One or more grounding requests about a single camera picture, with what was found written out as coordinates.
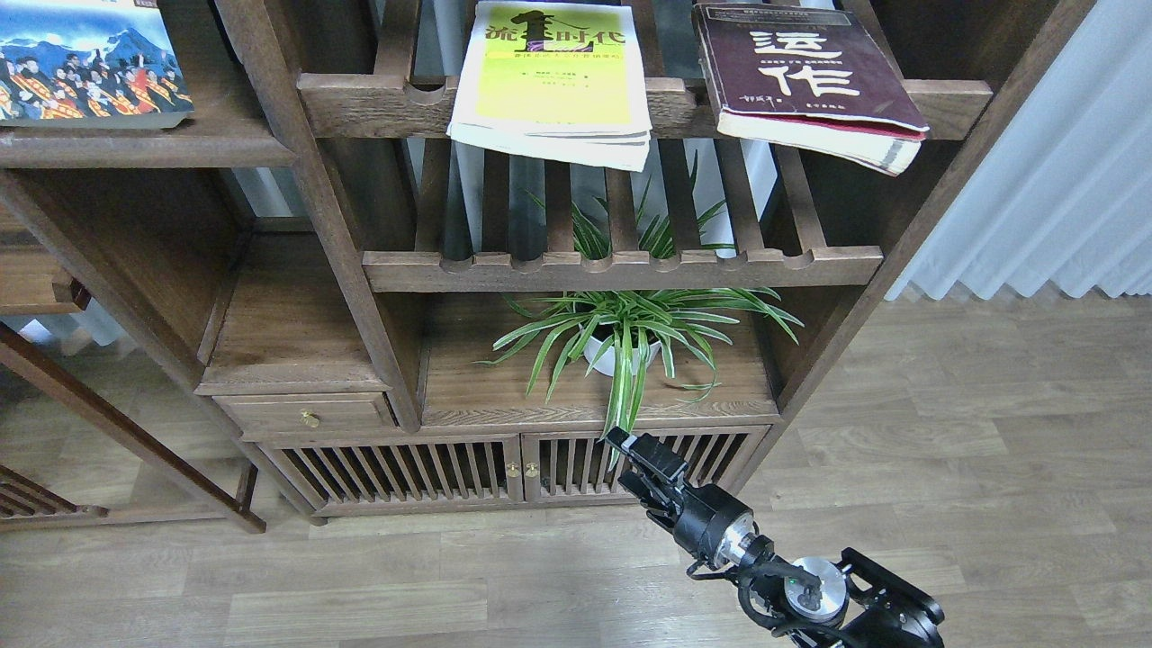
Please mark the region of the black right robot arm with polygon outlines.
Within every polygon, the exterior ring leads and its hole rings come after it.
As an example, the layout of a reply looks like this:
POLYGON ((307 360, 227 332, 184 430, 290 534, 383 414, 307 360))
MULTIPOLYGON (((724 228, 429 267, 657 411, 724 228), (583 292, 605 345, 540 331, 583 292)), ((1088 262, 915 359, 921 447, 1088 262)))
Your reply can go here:
POLYGON ((606 443, 630 468, 620 482, 694 558, 694 580, 727 580, 744 615, 798 647, 940 647, 945 612, 926 593, 852 548, 839 562, 786 562, 752 508, 723 488, 692 485, 688 464, 651 435, 614 427, 606 443))

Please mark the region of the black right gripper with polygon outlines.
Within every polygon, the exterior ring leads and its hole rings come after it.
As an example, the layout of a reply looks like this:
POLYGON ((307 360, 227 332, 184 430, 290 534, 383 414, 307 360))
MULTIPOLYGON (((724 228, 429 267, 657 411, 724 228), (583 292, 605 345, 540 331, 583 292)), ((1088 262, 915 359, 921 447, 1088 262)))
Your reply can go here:
POLYGON ((748 548, 757 536, 752 508, 713 483, 684 482, 683 455, 650 434, 635 436, 613 427, 605 442, 631 467, 617 483, 638 498, 650 520, 670 533, 676 545, 713 570, 749 563, 748 548))

